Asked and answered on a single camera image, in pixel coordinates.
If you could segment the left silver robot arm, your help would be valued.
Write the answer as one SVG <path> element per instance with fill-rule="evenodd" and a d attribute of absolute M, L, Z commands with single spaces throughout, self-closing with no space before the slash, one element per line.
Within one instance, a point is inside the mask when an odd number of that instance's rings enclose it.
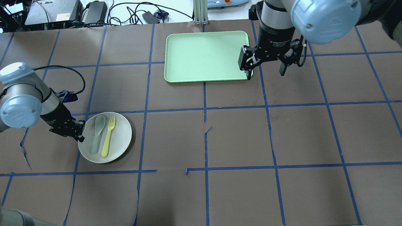
<path fill-rule="evenodd" d="M 50 131 L 71 137 L 78 142 L 84 141 L 82 135 L 85 121 L 72 117 L 65 103 L 78 100 L 77 95 L 85 90 L 86 82 L 82 80 L 82 89 L 78 92 L 55 92 L 24 62 L 16 62 L 1 69 L 1 132 L 9 128 L 29 128 L 39 120 L 50 127 Z"/>

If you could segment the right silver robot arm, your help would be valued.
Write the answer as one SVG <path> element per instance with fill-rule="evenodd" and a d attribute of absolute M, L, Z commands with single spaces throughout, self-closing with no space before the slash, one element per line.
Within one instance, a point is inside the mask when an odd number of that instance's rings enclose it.
<path fill-rule="evenodd" d="M 388 37 L 401 45 L 400 0 L 262 0 L 250 6 L 248 18 L 259 21 L 255 47 L 241 47 L 238 65 L 247 80 L 264 62 L 281 61 L 280 75 L 292 64 L 302 67 L 304 45 L 324 45 L 353 27 L 379 21 Z"/>

